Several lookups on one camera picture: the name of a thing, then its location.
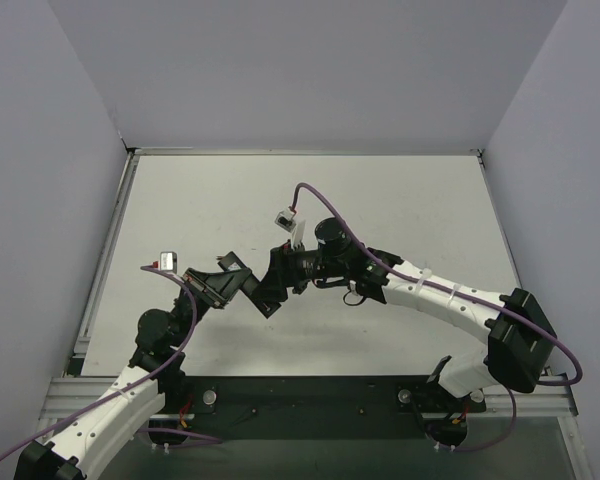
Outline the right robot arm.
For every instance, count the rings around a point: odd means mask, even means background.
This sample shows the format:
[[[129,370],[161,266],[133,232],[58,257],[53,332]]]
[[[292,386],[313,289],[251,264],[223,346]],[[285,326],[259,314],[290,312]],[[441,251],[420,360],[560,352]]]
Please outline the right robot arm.
[[[304,248],[298,232],[271,250],[268,270],[255,289],[257,301],[282,303],[314,284],[414,309],[482,344],[473,353],[439,362],[432,379],[450,395],[462,398],[497,384],[519,393],[535,390],[555,332],[531,293],[516,288],[498,294],[445,280],[397,255],[366,248],[335,218],[321,221],[315,236],[314,250]]]

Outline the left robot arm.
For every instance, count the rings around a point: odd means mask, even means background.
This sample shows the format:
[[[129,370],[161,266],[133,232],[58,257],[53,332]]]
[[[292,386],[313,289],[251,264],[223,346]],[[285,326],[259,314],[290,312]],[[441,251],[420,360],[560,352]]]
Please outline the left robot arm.
[[[128,365],[98,400],[68,416],[50,440],[28,442],[18,458],[16,479],[100,478],[152,415],[182,405],[184,348],[198,321],[209,310],[224,308],[252,274],[248,268],[219,273],[188,269],[181,276],[144,269],[180,287],[173,307],[140,316]]]

